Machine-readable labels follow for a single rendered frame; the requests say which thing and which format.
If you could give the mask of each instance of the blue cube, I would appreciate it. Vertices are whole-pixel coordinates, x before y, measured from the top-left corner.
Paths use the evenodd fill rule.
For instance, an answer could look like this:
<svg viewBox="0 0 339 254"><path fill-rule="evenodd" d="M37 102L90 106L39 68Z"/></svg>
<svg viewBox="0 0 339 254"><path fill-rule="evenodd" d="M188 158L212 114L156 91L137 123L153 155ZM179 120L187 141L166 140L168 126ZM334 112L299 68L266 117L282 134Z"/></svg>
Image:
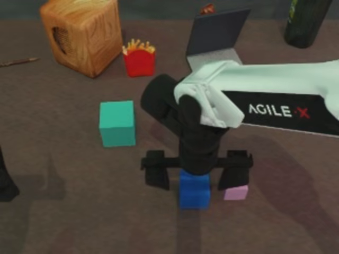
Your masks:
<svg viewBox="0 0 339 254"><path fill-rule="evenodd" d="M182 169L179 194L181 209L208 208L211 196L209 174L195 176Z"/></svg>
<svg viewBox="0 0 339 254"><path fill-rule="evenodd" d="M135 146L136 130L133 101L100 104L100 135L103 146Z"/></svg>

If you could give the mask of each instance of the stick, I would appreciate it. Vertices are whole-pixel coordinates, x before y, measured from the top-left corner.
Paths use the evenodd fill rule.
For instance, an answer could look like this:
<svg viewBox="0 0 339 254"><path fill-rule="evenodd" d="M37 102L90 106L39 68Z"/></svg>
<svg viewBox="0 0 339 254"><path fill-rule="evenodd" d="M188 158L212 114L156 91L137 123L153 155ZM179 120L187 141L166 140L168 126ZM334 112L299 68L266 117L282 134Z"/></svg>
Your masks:
<svg viewBox="0 0 339 254"><path fill-rule="evenodd" d="M7 66L11 66L11 65L20 65L20 64L25 64L28 62L34 62L39 60L39 58L27 58L27 59L22 59L22 60L14 60L14 61L10 61L10 62L2 62L0 63L0 67L7 67Z"/></svg>

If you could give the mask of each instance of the dark green bottle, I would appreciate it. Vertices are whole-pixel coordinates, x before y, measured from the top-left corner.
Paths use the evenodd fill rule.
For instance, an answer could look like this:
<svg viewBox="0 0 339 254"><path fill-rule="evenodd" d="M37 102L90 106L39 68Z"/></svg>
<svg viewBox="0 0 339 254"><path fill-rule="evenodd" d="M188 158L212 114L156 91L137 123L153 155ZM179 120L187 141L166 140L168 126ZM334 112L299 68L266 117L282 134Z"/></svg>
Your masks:
<svg viewBox="0 0 339 254"><path fill-rule="evenodd" d="M292 0L285 41L297 48L311 46L332 0Z"/></svg>

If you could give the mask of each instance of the pink cube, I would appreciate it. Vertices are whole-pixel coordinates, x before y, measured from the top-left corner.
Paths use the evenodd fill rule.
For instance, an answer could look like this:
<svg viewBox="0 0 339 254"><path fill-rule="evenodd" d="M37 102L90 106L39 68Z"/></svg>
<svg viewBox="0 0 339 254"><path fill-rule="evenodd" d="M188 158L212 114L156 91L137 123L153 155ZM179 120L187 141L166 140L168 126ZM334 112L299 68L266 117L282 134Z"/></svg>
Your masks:
<svg viewBox="0 0 339 254"><path fill-rule="evenodd" d="M244 200L248 193L248 185L225 190L224 200Z"/></svg>

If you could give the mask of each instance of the table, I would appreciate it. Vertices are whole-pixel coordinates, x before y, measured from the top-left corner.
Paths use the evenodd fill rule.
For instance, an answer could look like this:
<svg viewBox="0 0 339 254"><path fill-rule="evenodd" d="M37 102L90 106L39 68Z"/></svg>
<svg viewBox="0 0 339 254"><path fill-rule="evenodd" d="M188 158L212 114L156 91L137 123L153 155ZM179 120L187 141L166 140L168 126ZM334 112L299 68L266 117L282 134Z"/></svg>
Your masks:
<svg viewBox="0 0 339 254"><path fill-rule="evenodd" d="M184 53L191 24L125 21L122 28L126 40L157 47L157 75L179 79L190 72ZM244 64L338 59L338 28L325 22L314 46L299 50L283 42L283 23L250 20L236 50ZM1 21L0 34L4 61L41 58L0 68L1 145L22 192L0 204L3 254L339 252L338 139L231 130L220 152L247 149L255 160L247 200L224 202L216 170L210 208L180 211L179 170L169 172L170 192L147 187L139 170L149 149L177 153L176 137L139 107L150 77L128 78L121 57L94 80L60 66L38 21ZM99 103L125 99L136 104L137 145L104 149Z"/></svg>

